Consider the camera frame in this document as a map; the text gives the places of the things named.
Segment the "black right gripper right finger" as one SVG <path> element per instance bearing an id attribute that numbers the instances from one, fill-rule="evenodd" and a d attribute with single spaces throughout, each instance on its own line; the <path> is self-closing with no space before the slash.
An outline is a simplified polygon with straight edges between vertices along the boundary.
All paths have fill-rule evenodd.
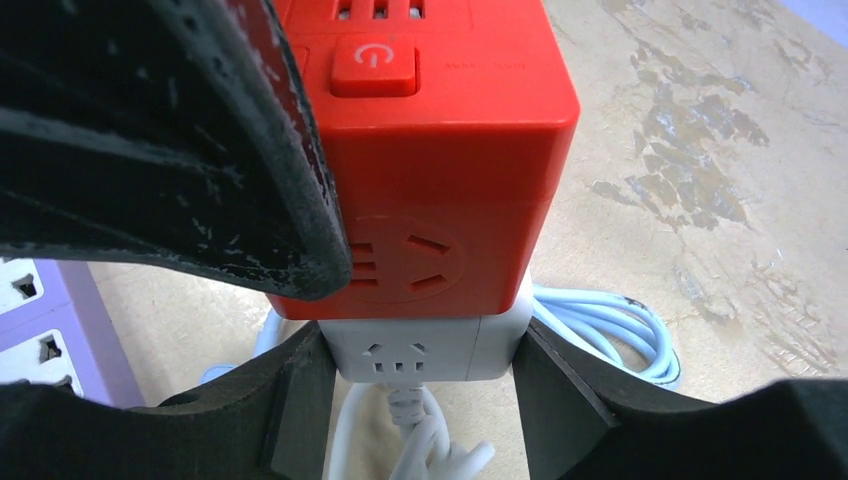
<path id="1" fill-rule="evenodd" d="M 513 360 L 534 479 L 843 479 L 847 384 L 790 379 L 713 404 L 652 385 L 533 320 Z"/>

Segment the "white cube power socket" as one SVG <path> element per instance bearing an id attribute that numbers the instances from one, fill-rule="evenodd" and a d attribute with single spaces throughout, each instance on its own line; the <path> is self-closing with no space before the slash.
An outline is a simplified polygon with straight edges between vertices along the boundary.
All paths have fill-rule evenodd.
<path id="1" fill-rule="evenodd" d="M 502 314 L 322 320 L 318 325 L 349 382 L 466 382 L 505 375 L 532 315 L 533 285 L 526 273 L 512 307 Z"/>

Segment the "red cube socket adapter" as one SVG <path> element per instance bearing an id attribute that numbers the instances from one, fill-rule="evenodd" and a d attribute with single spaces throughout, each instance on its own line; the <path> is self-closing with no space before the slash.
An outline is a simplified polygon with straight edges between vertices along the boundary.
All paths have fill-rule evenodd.
<path id="1" fill-rule="evenodd" d="M 540 1 L 280 1 L 351 249 L 290 319 L 464 317 L 515 302 L 580 104 Z"/>

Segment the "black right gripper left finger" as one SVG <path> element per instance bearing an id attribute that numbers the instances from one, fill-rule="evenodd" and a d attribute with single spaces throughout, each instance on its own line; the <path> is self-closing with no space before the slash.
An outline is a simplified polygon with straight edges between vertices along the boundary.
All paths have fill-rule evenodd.
<path id="1" fill-rule="evenodd" d="M 5 479 L 318 479 L 336 366 L 310 322 L 156 407 L 118 409 L 47 385 L 1 390 Z"/>

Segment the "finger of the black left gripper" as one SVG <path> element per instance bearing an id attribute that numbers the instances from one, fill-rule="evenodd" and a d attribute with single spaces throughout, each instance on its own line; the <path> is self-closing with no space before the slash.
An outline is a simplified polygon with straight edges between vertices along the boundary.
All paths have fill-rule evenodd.
<path id="1" fill-rule="evenodd" d="M 1 252 L 314 301 L 352 255 L 270 1 L 5 1 Z"/>

